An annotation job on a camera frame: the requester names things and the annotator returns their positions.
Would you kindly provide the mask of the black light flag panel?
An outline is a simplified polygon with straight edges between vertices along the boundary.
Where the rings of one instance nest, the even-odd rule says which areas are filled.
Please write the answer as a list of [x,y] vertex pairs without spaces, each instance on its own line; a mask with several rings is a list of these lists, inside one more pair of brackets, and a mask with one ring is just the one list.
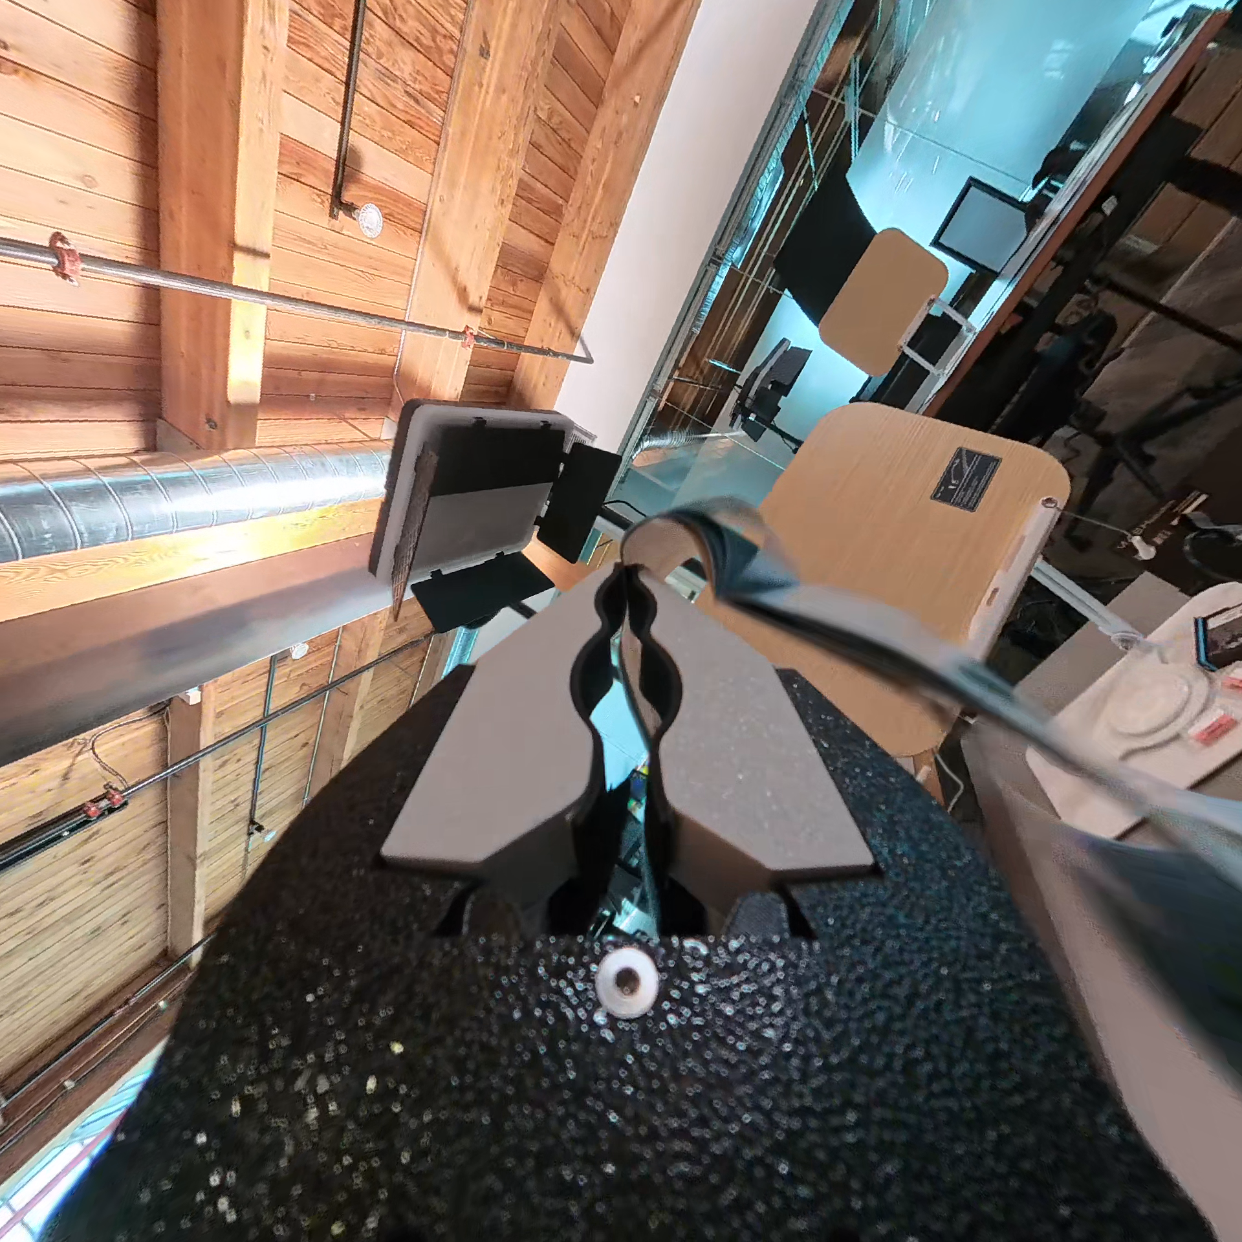
[[822,181],[773,261],[780,286],[819,324],[876,237],[845,175]]

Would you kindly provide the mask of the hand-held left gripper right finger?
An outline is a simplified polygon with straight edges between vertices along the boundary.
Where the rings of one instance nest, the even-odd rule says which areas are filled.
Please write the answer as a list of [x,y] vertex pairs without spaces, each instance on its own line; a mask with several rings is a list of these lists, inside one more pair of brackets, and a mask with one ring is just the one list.
[[751,895],[876,876],[771,664],[649,570],[628,571],[628,704],[660,936],[709,932]]

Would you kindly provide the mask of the black monitor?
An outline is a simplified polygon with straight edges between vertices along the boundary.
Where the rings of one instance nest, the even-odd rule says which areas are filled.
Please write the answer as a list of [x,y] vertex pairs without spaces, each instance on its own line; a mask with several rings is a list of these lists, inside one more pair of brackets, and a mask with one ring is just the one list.
[[978,272],[999,275],[1030,232],[1030,206],[968,178],[941,221],[931,247]]

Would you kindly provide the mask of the black ceiling pipe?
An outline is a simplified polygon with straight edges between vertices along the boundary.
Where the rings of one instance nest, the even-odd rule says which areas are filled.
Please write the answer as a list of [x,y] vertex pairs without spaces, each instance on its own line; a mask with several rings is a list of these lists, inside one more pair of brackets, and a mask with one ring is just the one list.
[[343,101],[340,107],[334,172],[331,182],[329,218],[332,221],[338,221],[341,216],[353,219],[357,213],[357,207],[344,200],[344,188],[347,175],[347,156],[351,135],[351,111],[362,62],[366,9],[368,2],[363,0],[354,2],[351,9],[350,40],[346,58],[346,77],[343,86]]

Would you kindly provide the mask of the thin metal sprinkler pipe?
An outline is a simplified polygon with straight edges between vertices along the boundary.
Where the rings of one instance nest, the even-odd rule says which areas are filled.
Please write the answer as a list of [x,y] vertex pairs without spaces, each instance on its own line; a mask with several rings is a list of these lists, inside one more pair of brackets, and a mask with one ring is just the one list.
[[394,332],[402,336],[443,340],[459,348],[482,348],[493,352],[507,352],[541,361],[566,363],[570,366],[590,367],[595,363],[594,355],[585,346],[581,352],[529,346],[474,330],[453,332],[421,321],[362,312],[341,305],[294,299],[269,290],[257,290],[223,281],[212,281],[205,277],[153,269],[116,259],[107,259],[78,250],[59,232],[51,234],[48,243],[29,243],[19,238],[1,237],[1,259],[28,268],[48,271],[71,286],[79,284],[81,278],[85,275],[97,277],[124,286],[187,293],[201,299],[261,306],[264,309],[273,309],[276,312],[295,317],[341,321],[356,327]]

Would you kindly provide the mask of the black studio light panel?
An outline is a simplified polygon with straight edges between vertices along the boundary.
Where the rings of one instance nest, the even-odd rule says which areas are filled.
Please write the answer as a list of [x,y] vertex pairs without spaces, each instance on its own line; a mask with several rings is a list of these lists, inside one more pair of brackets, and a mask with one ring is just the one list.
[[576,564],[619,465],[550,410],[408,401],[368,559],[390,618],[412,598],[436,633],[479,627],[550,590],[524,550]]

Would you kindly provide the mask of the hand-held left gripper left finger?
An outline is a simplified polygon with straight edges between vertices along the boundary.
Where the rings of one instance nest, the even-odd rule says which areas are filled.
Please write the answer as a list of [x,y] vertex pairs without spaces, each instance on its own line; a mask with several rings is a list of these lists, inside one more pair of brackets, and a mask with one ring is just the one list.
[[626,785],[609,787],[591,714],[626,615],[619,564],[588,574],[480,658],[380,858],[487,886],[539,930],[590,930],[621,855]]

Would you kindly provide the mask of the black panel on pole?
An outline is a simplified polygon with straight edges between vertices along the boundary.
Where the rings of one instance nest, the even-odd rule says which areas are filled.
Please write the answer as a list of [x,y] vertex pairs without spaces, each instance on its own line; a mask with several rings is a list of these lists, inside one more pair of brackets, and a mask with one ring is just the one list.
[[801,441],[779,429],[776,423],[783,398],[792,392],[811,355],[810,349],[792,346],[788,337],[782,337],[740,382],[728,426],[739,429],[754,444],[771,432],[797,451]]

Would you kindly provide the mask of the grey metal beam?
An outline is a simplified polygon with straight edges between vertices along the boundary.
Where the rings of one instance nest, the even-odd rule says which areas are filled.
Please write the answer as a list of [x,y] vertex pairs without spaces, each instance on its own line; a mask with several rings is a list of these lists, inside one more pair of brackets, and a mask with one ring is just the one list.
[[362,541],[73,604],[1,626],[1,765],[384,612]]

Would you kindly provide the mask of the light blue instruction booklet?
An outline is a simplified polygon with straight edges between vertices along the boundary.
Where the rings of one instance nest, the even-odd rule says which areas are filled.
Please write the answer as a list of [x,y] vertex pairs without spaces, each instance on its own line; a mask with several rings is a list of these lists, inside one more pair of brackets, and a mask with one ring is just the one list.
[[1239,802],[1176,788],[1074,740],[983,663],[907,614],[801,583],[757,510],[706,502],[647,518],[622,537],[622,564],[656,571],[696,559],[724,607],[786,638],[1024,740],[1064,772],[1125,803],[1168,849],[1082,839],[1091,899],[1142,967],[1239,1075]]

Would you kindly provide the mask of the silver air duct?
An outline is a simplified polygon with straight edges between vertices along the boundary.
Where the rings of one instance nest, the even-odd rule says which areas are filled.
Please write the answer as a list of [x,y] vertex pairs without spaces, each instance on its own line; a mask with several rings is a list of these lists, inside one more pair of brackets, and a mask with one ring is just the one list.
[[383,496],[381,441],[1,466],[1,562],[100,549]]

